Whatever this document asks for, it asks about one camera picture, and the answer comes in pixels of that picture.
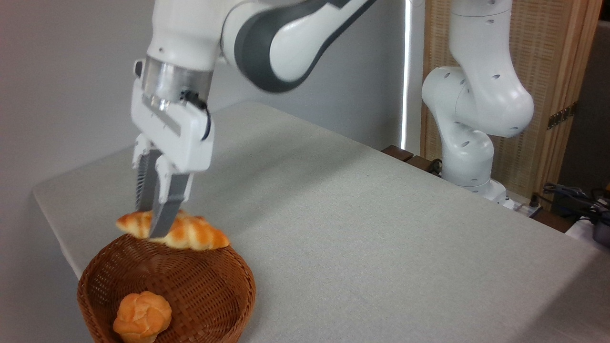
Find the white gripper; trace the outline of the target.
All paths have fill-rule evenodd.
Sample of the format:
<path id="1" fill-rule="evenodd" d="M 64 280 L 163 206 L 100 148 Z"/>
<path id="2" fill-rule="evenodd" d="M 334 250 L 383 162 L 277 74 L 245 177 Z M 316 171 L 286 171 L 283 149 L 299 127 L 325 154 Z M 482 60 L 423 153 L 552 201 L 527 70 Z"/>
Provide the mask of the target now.
<path id="1" fill-rule="evenodd" d="M 137 60 L 131 118 L 137 137 L 132 167 L 137 172 L 136 211 L 152 210 L 149 238 L 165 237 L 193 175 L 209 168 L 214 125 L 207 106 L 212 71 L 159 60 Z"/>

